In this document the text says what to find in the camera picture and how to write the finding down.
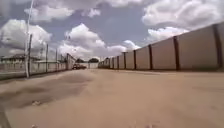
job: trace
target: fence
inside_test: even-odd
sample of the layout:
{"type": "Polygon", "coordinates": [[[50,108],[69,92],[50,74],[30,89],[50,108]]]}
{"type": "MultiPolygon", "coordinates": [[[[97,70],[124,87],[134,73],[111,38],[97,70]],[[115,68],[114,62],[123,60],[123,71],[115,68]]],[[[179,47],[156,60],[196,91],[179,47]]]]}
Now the fence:
{"type": "Polygon", "coordinates": [[[1,33],[0,79],[15,75],[24,76],[26,71],[29,75],[33,75],[70,70],[75,64],[75,58],[69,54],[66,56],[58,54],[57,49],[47,43],[42,42],[37,45],[37,42],[35,42],[33,44],[32,35],[30,36],[28,54],[24,52],[25,43],[16,44],[15,42],[13,39],[8,39],[6,34],[1,33]]]}
{"type": "Polygon", "coordinates": [[[220,23],[122,53],[100,62],[99,68],[217,70],[223,63],[224,23],[220,23]]]}

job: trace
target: blue sky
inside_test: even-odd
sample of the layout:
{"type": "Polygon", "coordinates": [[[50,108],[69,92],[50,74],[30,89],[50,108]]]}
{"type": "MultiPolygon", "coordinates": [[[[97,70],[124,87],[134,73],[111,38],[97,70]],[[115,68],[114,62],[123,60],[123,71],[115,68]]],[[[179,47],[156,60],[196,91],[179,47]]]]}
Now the blue sky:
{"type": "MultiPolygon", "coordinates": [[[[23,52],[30,4],[0,0],[1,55],[23,52]]],[[[222,0],[34,0],[32,49],[39,54],[49,44],[85,59],[115,56],[220,22],[223,5],[222,0]]]]}

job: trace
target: pole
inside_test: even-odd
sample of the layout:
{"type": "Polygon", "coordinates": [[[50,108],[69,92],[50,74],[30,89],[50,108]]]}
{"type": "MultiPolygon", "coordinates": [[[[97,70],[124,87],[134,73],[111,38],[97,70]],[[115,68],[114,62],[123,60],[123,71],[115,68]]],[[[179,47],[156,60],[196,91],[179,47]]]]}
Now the pole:
{"type": "Polygon", "coordinates": [[[30,18],[31,18],[31,13],[32,13],[32,9],[33,9],[33,2],[34,0],[31,1],[31,5],[30,5],[30,11],[29,11],[29,17],[27,20],[27,25],[26,25],[26,34],[27,34],[27,39],[26,39],[26,44],[25,44],[25,65],[26,65],[26,77],[29,78],[29,67],[28,67],[28,47],[29,47],[29,26],[30,26],[30,18]]]}
{"type": "Polygon", "coordinates": [[[46,48],[46,72],[47,72],[47,69],[48,69],[47,61],[48,61],[48,44],[47,44],[47,48],[46,48]]]}
{"type": "Polygon", "coordinates": [[[29,48],[28,48],[28,77],[30,76],[30,51],[31,51],[31,42],[32,42],[33,35],[30,35],[30,41],[29,41],[29,48]]]}

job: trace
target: cloud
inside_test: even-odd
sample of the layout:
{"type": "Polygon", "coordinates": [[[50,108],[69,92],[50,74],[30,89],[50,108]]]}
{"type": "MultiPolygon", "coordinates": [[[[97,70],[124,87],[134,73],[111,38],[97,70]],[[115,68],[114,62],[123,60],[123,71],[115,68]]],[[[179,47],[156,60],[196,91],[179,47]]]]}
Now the cloud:
{"type": "MultiPolygon", "coordinates": [[[[25,9],[24,12],[29,14],[29,9],[25,9]]],[[[70,10],[66,7],[52,8],[47,5],[33,8],[31,12],[31,21],[33,22],[51,22],[53,19],[64,20],[73,14],[74,10],[70,10]]]]}
{"type": "Polygon", "coordinates": [[[65,35],[68,36],[72,42],[89,48],[103,47],[105,45],[98,34],[90,31],[85,24],[80,24],[72,28],[72,30],[67,31],[65,35]]]}
{"type": "MultiPolygon", "coordinates": [[[[51,40],[52,34],[42,27],[30,25],[30,33],[33,34],[32,48],[39,49],[42,44],[51,40]]],[[[9,20],[0,29],[2,43],[14,49],[24,49],[26,42],[26,23],[24,20],[9,20]]]]}
{"type": "Polygon", "coordinates": [[[112,7],[124,7],[129,4],[140,4],[144,0],[105,0],[108,2],[112,7]]]}
{"type": "Polygon", "coordinates": [[[158,30],[148,29],[149,36],[146,38],[146,41],[155,43],[157,41],[164,40],[176,35],[181,35],[186,32],[188,32],[188,30],[175,27],[165,27],[158,30]]]}
{"type": "Polygon", "coordinates": [[[222,0],[158,0],[144,8],[142,21],[148,26],[175,24],[188,29],[223,19],[222,0]]]}
{"type": "Polygon", "coordinates": [[[58,49],[59,52],[63,55],[69,53],[77,58],[85,58],[86,56],[89,56],[92,53],[92,51],[87,50],[81,46],[69,45],[66,42],[63,42],[58,49]]]}
{"type": "Polygon", "coordinates": [[[92,32],[85,24],[80,24],[72,30],[65,32],[69,40],[60,42],[60,52],[70,53],[77,58],[89,59],[92,57],[116,56],[127,50],[139,48],[130,40],[121,45],[107,46],[107,44],[95,32],[92,32]]]}
{"type": "MultiPolygon", "coordinates": [[[[24,4],[31,0],[12,1],[16,4],[24,4]]],[[[112,7],[125,7],[142,2],[143,0],[35,0],[32,17],[34,22],[50,22],[53,19],[63,20],[77,10],[82,10],[84,11],[84,16],[92,18],[101,14],[100,10],[93,9],[101,3],[108,3],[112,7]]]]}
{"type": "Polygon", "coordinates": [[[99,16],[99,15],[101,15],[101,11],[98,9],[90,9],[82,13],[82,16],[88,16],[90,18],[93,18],[94,16],[99,16]]]}
{"type": "Polygon", "coordinates": [[[138,45],[136,45],[134,42],[132,42],[131,40],[126,40],[124,41],[124,45],[127,47],[127,50],[135,50],[135,49],[139,49],[140,47],[138,45]]]}

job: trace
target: road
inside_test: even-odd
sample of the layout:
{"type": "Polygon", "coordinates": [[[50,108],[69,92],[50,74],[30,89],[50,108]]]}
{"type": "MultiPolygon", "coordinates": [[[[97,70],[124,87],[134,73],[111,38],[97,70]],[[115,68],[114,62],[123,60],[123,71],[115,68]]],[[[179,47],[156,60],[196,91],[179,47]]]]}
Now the road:
{"type": "Polygon", "coordinates": [[[3,81],[0,123],[10,124],[3,128],[223,128],[223,78],[223,73],[80,70],[3,81]]]}

